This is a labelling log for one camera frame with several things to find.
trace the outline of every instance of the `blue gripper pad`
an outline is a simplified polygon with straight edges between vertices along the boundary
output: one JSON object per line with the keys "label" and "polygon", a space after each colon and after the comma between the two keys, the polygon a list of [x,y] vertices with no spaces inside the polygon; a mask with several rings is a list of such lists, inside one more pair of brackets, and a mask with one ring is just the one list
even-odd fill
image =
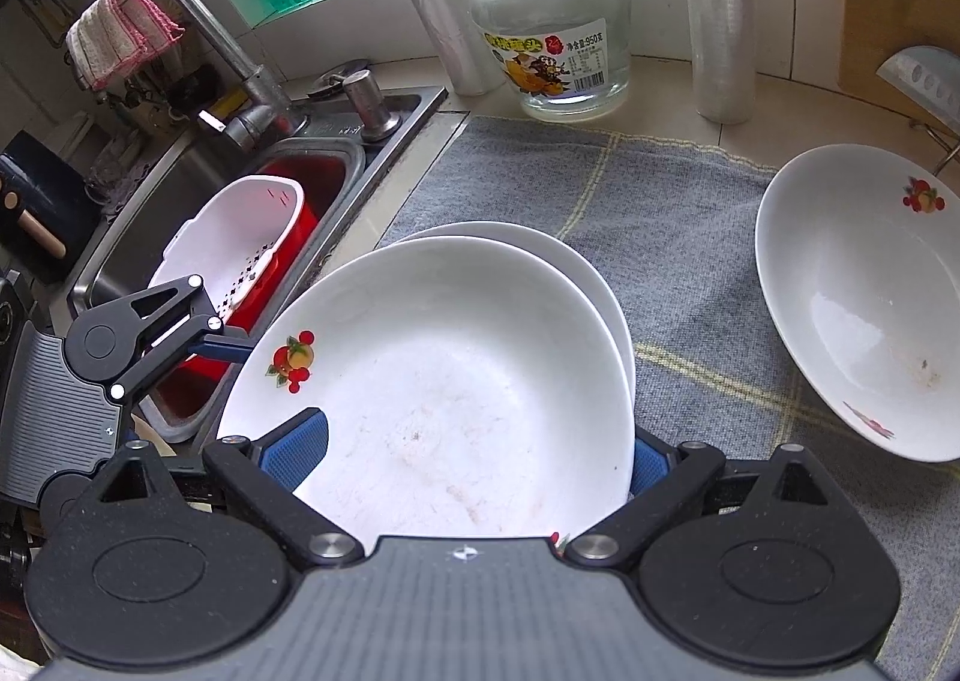
{"label": "blue gripper pad", "polygon": [[664,454],[642,440],[634,440],[634,475],[630,479],[630,493],[637,496],[649,489],[670,472],[670,463]]}
{"label": "blue gripper pad", "polygon": [[317,410],[280,440],[265,446],[259,465],[264,473],[292,492],[323,461],[328,444],[326,416]]}

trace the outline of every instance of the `black appliance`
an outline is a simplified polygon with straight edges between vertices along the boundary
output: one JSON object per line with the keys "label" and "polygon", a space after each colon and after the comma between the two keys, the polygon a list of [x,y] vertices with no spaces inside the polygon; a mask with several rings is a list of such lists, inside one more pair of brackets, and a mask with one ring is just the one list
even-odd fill
{"label": "black appliance", "polygon": [[0,151],[0,244],[42,283],[59,283],[100,222],[83,177],[29,133]]}
{"label": "black appliance", "polygon": [[[65,338],[11,275],[0,278],[0,503],[41,516],[50,478],[83,489],[133,428],[131,408],[187,355],[242,362],[253,349],[217,318],[199,275],[85,310]],[[56,492],[72,499],[62,479]]]}
{"label": "black appliance", "polygon": [[55,657],[40,681],[884,678],[896,570],[802,446],[682,444],[563,555],[385,537],[364,558],[257,442],[164,460],[130,441],[104,465],[27,573]]}

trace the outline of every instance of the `white plastic basket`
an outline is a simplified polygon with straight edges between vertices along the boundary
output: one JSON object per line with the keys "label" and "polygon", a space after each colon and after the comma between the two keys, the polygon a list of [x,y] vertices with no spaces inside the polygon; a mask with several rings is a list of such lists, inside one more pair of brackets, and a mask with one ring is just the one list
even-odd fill
{"label": "white plastic basket", "polygon": [[271,268],[301,213],[304,189],[294,179],[251,175],[234,181],[179,228],[150,285],[201,275],[217,315],[228,322]]}

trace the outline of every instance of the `jar label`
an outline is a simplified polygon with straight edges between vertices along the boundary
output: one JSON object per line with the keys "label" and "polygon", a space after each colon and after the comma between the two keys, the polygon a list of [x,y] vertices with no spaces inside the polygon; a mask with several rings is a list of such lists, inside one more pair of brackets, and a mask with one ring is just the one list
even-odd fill
{"label": "jar label", "polygon": [[521,93],[557,98],[607,84],[607,21],[552,34],[503,37],[484,32],[503,73]]}

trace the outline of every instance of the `countertop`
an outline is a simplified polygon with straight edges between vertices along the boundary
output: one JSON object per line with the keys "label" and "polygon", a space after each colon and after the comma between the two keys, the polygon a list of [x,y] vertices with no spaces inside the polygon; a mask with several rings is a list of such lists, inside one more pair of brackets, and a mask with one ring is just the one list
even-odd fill
{"label": "countertop", "polygon": [[[413,59],[373,67],[383,89],[445,85],[438,59]],[[305,95],[311,78],[288,83],[294,98]],[[371,251],[431,164],[462,131],[471,115],[523,118],[514,93],[502,88],[478,97],[450,95],[426,128],[392,167],[323,266],[325,275]],[[909,119],[883,107],[790,80],[757,77],[757,109],[739,126],[719,126],[700,117],[693,106],[689,61],[633,58],[630,95],[616,112],[580,124],[625,134],[719,145],[755,163],[779,168],[801,152],[821,145],[853,142],[897,152],[932,169],[944,152]],[[940,177],[960,193],[960,162]]]}

